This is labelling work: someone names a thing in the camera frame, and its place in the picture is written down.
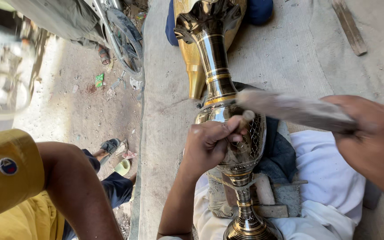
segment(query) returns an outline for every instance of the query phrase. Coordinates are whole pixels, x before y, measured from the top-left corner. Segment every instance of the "white garment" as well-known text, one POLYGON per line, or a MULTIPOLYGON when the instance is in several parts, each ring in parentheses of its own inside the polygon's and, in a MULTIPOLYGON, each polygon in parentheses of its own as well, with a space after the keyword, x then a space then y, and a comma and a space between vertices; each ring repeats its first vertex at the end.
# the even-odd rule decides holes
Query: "white garment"
POLYGON ((302 202, 312 200, 331 205, 350 217, 361 220, 365 177, 353 170, 340 155, 331 132, 306 130, 291 134, 296 150, 302 202))
MULTIPOLYGON (((296 132, 291 134, 291 142, 296 150, 298 177, 309 181, 300 187, 302 217, 269 220, 285 240, 352 240, 361 219, 365 178, 344 161, 330 132, 296 132)), ((193 224, 200 240, 221 240, 232 220, 213 216, 208 204, 208 179, 204 174, 195 188, 193 224)))

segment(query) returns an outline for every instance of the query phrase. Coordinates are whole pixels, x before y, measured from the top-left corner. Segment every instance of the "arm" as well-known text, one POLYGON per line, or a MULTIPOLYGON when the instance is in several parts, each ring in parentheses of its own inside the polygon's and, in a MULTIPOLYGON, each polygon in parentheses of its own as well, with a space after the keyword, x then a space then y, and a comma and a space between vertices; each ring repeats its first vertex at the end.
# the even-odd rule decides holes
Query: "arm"
POLYGON ((108 197, 84 153, 75 145, 37 143, 51 201, 79 239, 123 240, 108 197))
POLYGON ((225 158, 229 141, 242 140, 241 135, 232 133, 241 119, 242 116, 233 116, 226 123, 209 121, 190 127, 183 160, 163 209, 157 239, 163 236, 192 239, 195 184, 202 174, 225 158))
POLYGON ((353 134, 336 134, 336 144, 346 162, 384 191, 384 105, 359 96, 328 96, 358 123, 353 134))

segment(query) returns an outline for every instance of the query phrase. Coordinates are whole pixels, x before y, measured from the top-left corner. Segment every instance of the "dark pants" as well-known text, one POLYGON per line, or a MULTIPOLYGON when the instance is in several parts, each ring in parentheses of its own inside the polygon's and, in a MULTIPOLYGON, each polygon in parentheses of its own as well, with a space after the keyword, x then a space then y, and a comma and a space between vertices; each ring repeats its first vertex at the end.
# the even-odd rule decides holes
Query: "dark pants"
MULTIPOLYGON (((100 162, 95 157, 93 157, 93 155, 87 149, 83 149, 82 151, 88 157, 88 160, 90 161, 96 173, 99 172, 100 162)), ((109 175, 109 177, 101 181, 101 183, 106 195, 108 196, 112 208, 119 207, 121 204, 130 201, 131 194, 133 193, 133 183, 130 181, 130 179, 124 178, 117 172, 113 172, 109 175)), ((62 240, 71 240, 74 237, 76 237, 75 232, 69 223, 65 220, 62 240)))
MULTIPOLYGON (((253 25, 263 24, 272 15, 273 8, 274 3, 272 0, 248 0, 244 19, 253 25)), ((174 5, 173 0, 170 0, 166 23, 166 36, 171 45, 179 46, 179 42, 177 41, 173 30, 175 25, 174 5)))

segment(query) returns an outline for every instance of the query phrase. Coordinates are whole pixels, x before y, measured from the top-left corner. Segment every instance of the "hand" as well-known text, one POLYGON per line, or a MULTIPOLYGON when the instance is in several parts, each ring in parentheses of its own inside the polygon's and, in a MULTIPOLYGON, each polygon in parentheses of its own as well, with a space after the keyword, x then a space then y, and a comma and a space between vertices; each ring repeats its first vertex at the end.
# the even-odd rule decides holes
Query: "hand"
POLYGON ((336 144, 346 162, 384 191, 384 105, 359 96, 327 96, 355 119, 352 135, 336 134, 336 144))
POLYGON ((198 179, 217 166, 226 156, 228 142, 240 142, 241 134, 247 133, 245 128, 241 134, 233 133, 242 119, 241 115, 236 115, 225 123, 207 121, 191 125, 180 168, 198 179))

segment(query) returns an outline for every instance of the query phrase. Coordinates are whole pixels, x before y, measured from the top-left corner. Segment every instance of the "brass vase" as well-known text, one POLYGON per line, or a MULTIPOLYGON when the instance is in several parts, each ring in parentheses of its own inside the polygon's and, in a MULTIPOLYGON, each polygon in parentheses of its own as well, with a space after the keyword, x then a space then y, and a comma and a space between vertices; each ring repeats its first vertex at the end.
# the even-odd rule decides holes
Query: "brass vase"
MULTIPOLYGON (((181 13, 176 19, 176 37, 186 44, 196 43, 206 75, 208 95, 195 123, 210 120, 225 122, 244 111, 235 102, 237 91, 229 73, 224 39, 225 32, 234 28, 240 18, 240 6, 233 5, 229 0, 215 3, 200 0, 189 13, 181 13)), ((276 226, 254 212, 250 189, 245 187, 263 154, 265 116, 257 115, 248 125, 248 133, 243 138, 242 142, 229 145, 226 158, 217 166, 236 187, 239 208, 239 215, 227 227, 224 239, 283 240, 276 226)))
MULTIPOLYGON (((232 44, 232 41, 241 25, 242 18, 247 9, 247 0, 231 0, 233 4, 239 4, 241 6, 241 18, 237 21, 236 26, 227 31, 225 34, 225 46, 226 50, 232 44)), ((197 0, 174 0, 174 19, 180 13, 188 13, 197 0)), ((184 41, 179 40, 180 51, 182 52, 183 60, 186 64, 186 72, 189 77, 189 98, 200 99, 202 90, 205 85, 205 73, 202 67, 202 62, 199 56, 198 47, 195 43, 186 44, 184 41)))

